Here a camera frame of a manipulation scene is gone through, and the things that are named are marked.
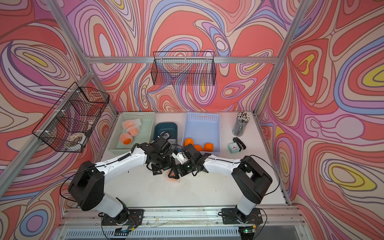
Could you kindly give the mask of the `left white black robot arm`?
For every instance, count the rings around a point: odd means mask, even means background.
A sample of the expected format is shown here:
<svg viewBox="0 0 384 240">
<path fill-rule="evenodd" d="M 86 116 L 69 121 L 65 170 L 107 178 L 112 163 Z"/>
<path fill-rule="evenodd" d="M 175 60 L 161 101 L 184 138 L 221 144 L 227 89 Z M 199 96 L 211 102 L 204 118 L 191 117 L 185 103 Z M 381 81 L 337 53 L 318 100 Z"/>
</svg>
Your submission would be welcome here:
<svg viewBox="0 0 384 240">
<path fill-rule="evenodd" d="M 68 187 L 70 195 L 83 211 L 95 210 L 114 224 L 124 225 L 130 219 L 128 207 L 117 197 L 105 192 L 105 185 L 122 173 L 145 165 L 153 175 L 162 174 L 175 163 L 169 151 L 172 144 L 163 136 L 151 143 L 134 144 L 129 152 L 93 164 L 81 164 Z"/>
</svg>

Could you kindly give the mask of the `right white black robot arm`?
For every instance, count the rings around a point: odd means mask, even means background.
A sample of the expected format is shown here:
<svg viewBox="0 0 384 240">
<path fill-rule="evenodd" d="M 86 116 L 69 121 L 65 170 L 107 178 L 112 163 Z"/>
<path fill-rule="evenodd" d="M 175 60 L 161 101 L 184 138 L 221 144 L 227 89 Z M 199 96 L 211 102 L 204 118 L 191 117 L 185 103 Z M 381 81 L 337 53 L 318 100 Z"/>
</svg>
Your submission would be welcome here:
<svg viewBox="0 0 384 240">
<path fill-rule="evenodd" d="M 233 209 L 222 209 L 225 224 L 247 224 L 252 219 L 252 211 L 260 204 L 273 183 L 272 177 L 251 156 L 240 160 L 219 158 L 210 153 L 201 153 L 189 144 L 181 150 L 174 150 L 172 158 L 179 163 L 172 166 L 171 179 L 179 179 L 188 174 L 196 176 L 200 172 L 216 173 L 234 179 L 242 197 Z"/>
</svg>

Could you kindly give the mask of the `dark teal plastic tub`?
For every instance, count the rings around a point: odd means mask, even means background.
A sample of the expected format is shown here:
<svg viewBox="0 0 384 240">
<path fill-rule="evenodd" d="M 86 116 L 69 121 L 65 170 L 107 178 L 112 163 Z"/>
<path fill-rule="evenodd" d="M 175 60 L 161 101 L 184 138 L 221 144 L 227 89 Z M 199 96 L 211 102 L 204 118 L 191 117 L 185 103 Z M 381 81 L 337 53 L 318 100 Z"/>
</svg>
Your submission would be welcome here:
<svg viewBox="0 0 384 240">
<path fill-rule="evenodd" d="M 163 122 L 155 125 L 153 140 L 156 140 L 163 132 L 171 132 L 170 140 L 177 140 L 178 126 L 174 122 Z"/>
</svg>

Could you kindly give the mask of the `light blue plastic basket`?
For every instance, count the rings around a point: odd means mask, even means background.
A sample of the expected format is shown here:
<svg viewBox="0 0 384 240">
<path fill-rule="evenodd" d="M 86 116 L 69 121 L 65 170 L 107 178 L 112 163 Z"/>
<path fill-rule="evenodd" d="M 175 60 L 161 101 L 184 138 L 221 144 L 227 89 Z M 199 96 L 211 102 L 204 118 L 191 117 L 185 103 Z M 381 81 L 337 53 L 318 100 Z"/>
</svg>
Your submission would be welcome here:
<svg viewBox="0 0 384 240">
<path fill-rule="evenodd" d="M 182 138 L 184 145 L 186 139 L 192 139 L 195 145 L 204 147 L 213 144 L 212 154 L 218 156 L 221 152 L 221 119 L 219 114 L 187 113 Z"/>
</svg>

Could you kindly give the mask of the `green plastic basket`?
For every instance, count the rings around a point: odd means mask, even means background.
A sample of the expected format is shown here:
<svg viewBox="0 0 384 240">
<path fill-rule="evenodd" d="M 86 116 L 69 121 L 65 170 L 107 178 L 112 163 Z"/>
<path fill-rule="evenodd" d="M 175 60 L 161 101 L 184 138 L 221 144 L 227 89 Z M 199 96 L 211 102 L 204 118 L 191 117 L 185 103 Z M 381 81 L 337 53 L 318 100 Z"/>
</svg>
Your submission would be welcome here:
<svg viewBox="0 0 384 240">
<path fill-rule="evenodd" d="M 154 112 L 123 112 L 119 115 L 108 150 L 122 155 L 134 144 L 150 143 L 154 138 Z"/>
</svg>

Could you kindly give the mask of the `small teal alarm clock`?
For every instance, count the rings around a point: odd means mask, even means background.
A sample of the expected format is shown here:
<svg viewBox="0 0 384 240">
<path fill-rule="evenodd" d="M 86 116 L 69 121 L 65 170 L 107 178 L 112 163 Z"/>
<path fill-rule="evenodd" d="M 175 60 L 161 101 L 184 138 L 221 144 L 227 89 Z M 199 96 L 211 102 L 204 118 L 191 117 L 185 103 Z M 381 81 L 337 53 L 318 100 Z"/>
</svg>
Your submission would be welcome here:
<svg viewBox="0 0 384 240">
<path fill-rule="evenodd" d="M 228 144 L 228 149 L 231 154 L 238 153 L 242 150 L 242 148 L 236 142 Z"/>
</svg>

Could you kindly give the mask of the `cup of pencils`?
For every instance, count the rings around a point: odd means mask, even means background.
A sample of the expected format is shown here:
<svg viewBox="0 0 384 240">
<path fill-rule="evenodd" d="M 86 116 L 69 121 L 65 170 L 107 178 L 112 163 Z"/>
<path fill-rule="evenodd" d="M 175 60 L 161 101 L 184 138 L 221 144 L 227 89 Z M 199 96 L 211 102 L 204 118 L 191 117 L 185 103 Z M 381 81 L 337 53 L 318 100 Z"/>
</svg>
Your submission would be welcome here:
<svg viewBox="0 0 384 240">
<path fill-rule="evenodd" d="M 246 129 L 246 126 L 250 118 L 251 118 L 251 115 L 249 112 L 245 112 L 245 111 L 238 112 L 232 133 L 237 137 L 241 137 L 244 134 L 244 131 Z"/>
</svg>

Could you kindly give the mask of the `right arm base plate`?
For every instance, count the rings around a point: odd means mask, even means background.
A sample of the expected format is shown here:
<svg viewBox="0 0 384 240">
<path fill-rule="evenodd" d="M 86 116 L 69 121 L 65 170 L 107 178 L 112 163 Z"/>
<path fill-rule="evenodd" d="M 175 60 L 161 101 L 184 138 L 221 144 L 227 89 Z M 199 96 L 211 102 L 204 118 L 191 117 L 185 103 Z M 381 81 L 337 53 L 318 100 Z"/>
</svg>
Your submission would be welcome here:
<svg viewBox="0 0 384 240">
<path fill-rule="evenodd" d="M 252 224 L 258 226 L 264 222 L 261 210 L 258 208 L 253 208 L 249 215 L 243 214 L 237 208 L 223 208 L 218 212 L 218 216 L 222 218 L 225 225 Z"/>
</svg>

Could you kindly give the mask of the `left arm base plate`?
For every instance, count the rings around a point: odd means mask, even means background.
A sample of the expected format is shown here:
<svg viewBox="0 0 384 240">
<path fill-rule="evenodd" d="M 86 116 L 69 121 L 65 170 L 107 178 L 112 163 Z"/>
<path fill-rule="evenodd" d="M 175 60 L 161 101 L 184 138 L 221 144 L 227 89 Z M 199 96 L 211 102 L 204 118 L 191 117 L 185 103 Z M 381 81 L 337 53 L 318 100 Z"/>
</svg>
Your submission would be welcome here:
<svg viewBox="0 0 384 240">
<path fill-rule="evenodd" d="M 116 217 L 112 218 L 106 214 L 99 214 L 102 218 L 103 226 L 131 226 L 138 227 L 144 218 L 144 209 L 124 209 Z"/>
</svg>

